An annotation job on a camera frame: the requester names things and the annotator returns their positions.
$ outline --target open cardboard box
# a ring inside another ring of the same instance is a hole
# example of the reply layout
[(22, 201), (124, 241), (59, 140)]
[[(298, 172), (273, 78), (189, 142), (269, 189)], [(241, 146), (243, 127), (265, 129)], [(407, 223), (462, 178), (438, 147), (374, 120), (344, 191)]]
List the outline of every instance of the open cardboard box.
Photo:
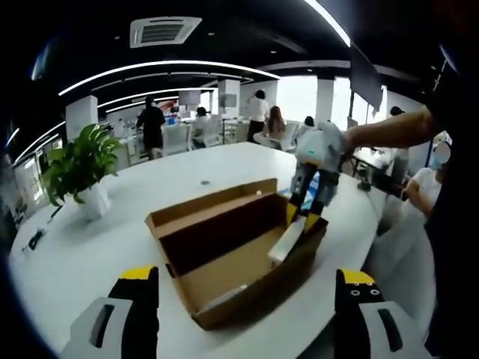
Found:
[(186, 310), (212, 329), (312, 263), (326, 231), (319, 220), (274, 265), (268, 253), (286, 230), (287, 198), (276, 179), (239, 185), (150, 213), (166, 268)]

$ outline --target potted plant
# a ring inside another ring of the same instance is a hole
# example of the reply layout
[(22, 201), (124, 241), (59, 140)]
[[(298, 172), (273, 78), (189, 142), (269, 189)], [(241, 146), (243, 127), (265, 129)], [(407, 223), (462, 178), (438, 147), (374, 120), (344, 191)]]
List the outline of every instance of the potted plant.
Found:
[(108, 132), (92, 124), (80, 136), (49, 154), (50, 167), (43, 182), (50, 202), (60, 206), (66, 195), (80, 203), (85, 216), (94, 221), (103, 217), (110, 207), (105, 189), (100, 185), (107, 174), (116, 174), (114, 151), (120, 142), (108, 138)]

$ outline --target ceiling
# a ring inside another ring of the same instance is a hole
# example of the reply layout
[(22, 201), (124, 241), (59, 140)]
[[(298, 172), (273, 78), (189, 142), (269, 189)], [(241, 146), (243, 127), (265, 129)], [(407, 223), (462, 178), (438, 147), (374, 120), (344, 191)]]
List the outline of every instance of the ceiling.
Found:
[[(431, 66), (440, 66), (441, 57), (420, 2), (320, 0), (371, 63), (412, 74), (427, 83), (434, 75)], [(21, 18), (22, 30), (28, 33), (28, 41), (19, 41), (18, 36), (5, 45), (15, 54), (7, 60), (12, 79), (9, 103), (16, 126), (31, 125), (32, 134), (24, 139), (27, 143), (37, 132), (41, 134), (58, 122), (58, 109), (90, 93), (103, 103), (136, 93), (198, 87), (218, 78), (208, 73), (226, 75), (220, 79), (269, 79), (228, 68), (152, 66), (104, 76), (56, 96), (83, 79), (118, 67), (149, 61), (201, 60), (257, 68), (288, 61), (350, 59), (349, 49), (332, 27), (303, 0), (136, 0), (121, 4), (83, 0), (50, 5), (47, 0), (32, 5), (29, 11), (19, 7), (18, 17), (6, 19), (10, 23), (7, 26), (18, 28)], [(195, 16), (202, 21), (182, 45), (131, 49), (131, 21), (157, 16)], [(39, 54), (44, 71), (32, 84), (29, 77)], [(275, 73), (283, 76), (288, 71), (301, 73), (298, 69)], [(330, 76), (331, 69), (314, 72)], [(27, 108), (23, 105), (25, 98), (29, 98)], [(48, 108), (40, 111), (46, 103)]]

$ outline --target round table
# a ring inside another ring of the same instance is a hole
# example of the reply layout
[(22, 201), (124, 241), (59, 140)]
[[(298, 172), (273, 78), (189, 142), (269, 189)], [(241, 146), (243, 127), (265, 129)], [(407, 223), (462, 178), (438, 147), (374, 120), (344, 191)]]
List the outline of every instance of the round table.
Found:
[[(336, 269), (363, 265), (385, 194), (375, 188), (361, 192), (356, 179), (342, 175), (338, 194), (323, 212), (329, 226), (313, 274), (274, 312), (243, 328), (206, 332), (189, 318), (144, 223), (149, 212), (242, 183), (275, 177), (278, 189), (289, 187), (295, 165), (293, 155), (256, 144), (213, 147), (106, 177), (112, 208), (99, 221), (86, 222), (70, 199), (49, 225), (54, 208), (40, 210), (20, 228), (9, 258), (32, 322), (60, 352), (76, 317), (107, 296), (121, 273), (154, 264), (160, 268), (158, 358), (297, 357), (334, 314)], [(202, 185), (204, 180), (209, 184)], [(48, 233), (37, 249), (21, 252), (39, 227)]]

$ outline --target air conditioner vent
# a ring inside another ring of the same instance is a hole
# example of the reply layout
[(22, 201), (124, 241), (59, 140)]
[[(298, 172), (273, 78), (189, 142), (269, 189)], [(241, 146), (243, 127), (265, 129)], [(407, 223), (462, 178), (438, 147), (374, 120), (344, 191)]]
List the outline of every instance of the air conditioner vent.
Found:
[(135, 20), (130, 28), (129, 47), (184, 43), (200, 22), (201, 19), (197, 17), (156, 17)]

